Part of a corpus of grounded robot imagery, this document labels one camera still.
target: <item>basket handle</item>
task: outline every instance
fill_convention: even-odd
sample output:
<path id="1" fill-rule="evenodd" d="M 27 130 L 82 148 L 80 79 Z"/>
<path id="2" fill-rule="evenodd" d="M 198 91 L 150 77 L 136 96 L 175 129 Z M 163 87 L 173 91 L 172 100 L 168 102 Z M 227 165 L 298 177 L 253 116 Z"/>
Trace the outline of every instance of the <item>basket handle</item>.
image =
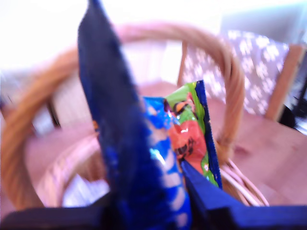
<path id="1" fill-rule="evenodd" d="M 219 161 L 225 162 L 229 158 L 229 149 L 243 111 L 244 75 L 238 60 L 214 35 L 188 25 L 145 23 L 114 26 L 114 29 L 122 43 L 147 39 L 179 40 L 202 48 L 215 60 L 224 76 L 226 88 L 224 125 L 216 141 Z M 53 64 L 38 74 L 17 109 L 7 119 L 1 145 L 1 179 L 7 196 L 18 210 L 44 206 L 26 169 L 23 144 L 35 114 L 78 65 L 76 47 L 60 55 Z"/>

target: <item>patterned cushion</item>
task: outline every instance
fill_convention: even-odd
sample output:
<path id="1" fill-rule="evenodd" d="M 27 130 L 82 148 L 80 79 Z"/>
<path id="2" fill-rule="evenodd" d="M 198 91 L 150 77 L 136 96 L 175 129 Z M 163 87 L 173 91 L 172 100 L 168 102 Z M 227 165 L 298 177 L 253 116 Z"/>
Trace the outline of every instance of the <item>patterned cushion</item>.
<path id="1" fill-rule="evenodd" d="M 222 37 L 222 41 L 231 44 L 232 52 L 241 61 L 245 73 L 245 109 L 251 114 L 265 114 L 276 80 L 283 69 L 288 45 L 249 32 L 228 31 Z M 225 102 L 223 77 L 209 55 L 188 45 L 184 65 L 184 82 L 203 79 L 207 96 Z"/>

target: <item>table surface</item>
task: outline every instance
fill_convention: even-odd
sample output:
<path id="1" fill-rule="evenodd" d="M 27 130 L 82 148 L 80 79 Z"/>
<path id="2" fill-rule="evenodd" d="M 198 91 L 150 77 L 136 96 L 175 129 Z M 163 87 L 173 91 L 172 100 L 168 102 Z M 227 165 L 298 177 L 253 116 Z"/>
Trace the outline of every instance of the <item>table surface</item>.
<path id="1" fill-rule="evenodd" d="M 146 96 L 167 95 L 176 86 L 157 84 L 143 87 Z M 208 100 L 213 136 L 221 129 L 225 105 Z M 91 123 L 56 130 L 46 137 L 31 138 L 26 164 L 34 184 L 69 145 L 93 131 Z M 296 130 L 260 116 L 244 113 L 235 143 L 233 161 L 263 192 L 271 205 L 307 205 L 307 137 Z M 1 218 L 13 211 L 1 190 Z"/>

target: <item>cartoon character print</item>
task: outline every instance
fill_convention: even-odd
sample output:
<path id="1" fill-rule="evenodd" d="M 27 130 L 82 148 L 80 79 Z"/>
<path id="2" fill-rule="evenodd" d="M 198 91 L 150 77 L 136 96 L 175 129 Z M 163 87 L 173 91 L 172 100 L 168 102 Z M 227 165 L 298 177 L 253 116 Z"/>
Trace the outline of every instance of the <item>cartoon character print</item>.
<path id="1" fill-rule="evenodd" d="M 188 92 L 186 100 L 176 103 L 173 108 L 164 101 L 164 108 L 179 121 L 168 130 L 173 151 L 177 159 L 188 161 L 213 184 L 216 181 L 209 171 L 207 146 L 204 133 L 199 126 L 192 94 Z"/>

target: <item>white wall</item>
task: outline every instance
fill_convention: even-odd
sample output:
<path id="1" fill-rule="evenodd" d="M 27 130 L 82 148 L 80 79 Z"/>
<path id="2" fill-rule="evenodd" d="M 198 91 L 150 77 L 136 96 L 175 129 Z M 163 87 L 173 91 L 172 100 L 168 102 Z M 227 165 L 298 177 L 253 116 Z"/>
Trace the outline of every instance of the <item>white wall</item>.
<path id="1" fill-rule="evenodd" d="M 298 43 L 307 31 L 306 0 L 257 0 L 234 5 L 223 14 L 221 30 L 236 29 L 265 35 L 284 43 Z"/>
<path id="2" fill-rule="evenodd" d="M 190 23 L 214 33 L 220 29 L 218 1 L 104 0 L 103 3 L 113 23 L 160 20 Z M 73 44 L 86 5 L 86 0 L 0 0 L 0 69 L 34 66 Z M 148 42 L 124 49 L 136 82 L 156 81 L 161 72 L 176 76 L 181 45 L 168 46 L 172 52 L 166 57 L 165 47 L 166 43 Z"/>

